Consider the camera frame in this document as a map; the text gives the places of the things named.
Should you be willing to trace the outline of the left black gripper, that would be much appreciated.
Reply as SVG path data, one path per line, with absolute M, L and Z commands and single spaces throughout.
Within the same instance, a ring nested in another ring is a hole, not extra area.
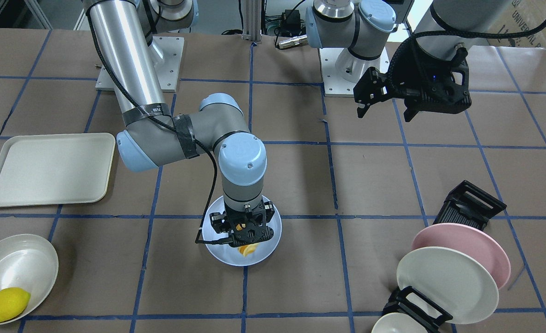
M 459 114 L 472 105 L 468 88 L 468 50 L 463 43 L 455 46 L 449 60 L 442 60 L 421 49 L 417 42 L 402 44 L 394 53 L 387 75 L 369 67 L 353 88 L 356 114 L 363 118 L 371 105 L 393 96 L 404 99 L 405 122 L 419 112 Z

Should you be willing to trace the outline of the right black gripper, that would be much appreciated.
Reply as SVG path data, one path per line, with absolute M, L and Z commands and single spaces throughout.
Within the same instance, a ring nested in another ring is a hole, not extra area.
M 230 245 L 238 248 L 243 245 L 257 244 L 273 238 L 274 231 L 267 224 L 273 218 L 275 208 L 272 202 L 260 202 L 256 207 L 245 205 L 243 211 L 236 211 L 224 205 L 223 213 L 210 213 L 211 227 L 217 234 L 228 236 L 211 240 L 213 245 Z

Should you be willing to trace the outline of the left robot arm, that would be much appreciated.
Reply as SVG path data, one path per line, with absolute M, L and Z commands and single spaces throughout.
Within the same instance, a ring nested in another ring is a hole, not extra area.
M 343 48 L 345 57 L 363 65 L 342 66 L 355 83 L 358 118 L 371 105 L 402 99 L 410 122 L 419 112 L 459 114 L 471 107 L 467 56 L 474 39 L 521 38 L 546 28 L 545 19 L 528 30 L 489 33 L 506 6 L 505 0 L 434 0 L 385 72 L 374 63 L 396 30 L 390 1 L 316 0 L 307 9 L 305 27 L 311 47 Z

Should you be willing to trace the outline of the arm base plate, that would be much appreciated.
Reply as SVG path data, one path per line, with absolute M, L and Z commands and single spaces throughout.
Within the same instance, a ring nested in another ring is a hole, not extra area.
M 145 74 L 153 69 L 161 90 L 164 93 L 175 93 L 178 90 L 180 64 L 182 61 L 185 40 L 176 36 L 153 36 L 152 43 L 147 47 L 149 63 L 140 65 L 140 68 L 118 68 L 115 74 L 123 87 L 127 88 L 139 74 Z
M 356 83 L 369 67 L 385 73 L 389 68 L 389 55 L 383 48 L 380 56 L 372 61 L 356 58 L 347 48 L 319 50 L 324 95 L 328 97 L 353 97 Z

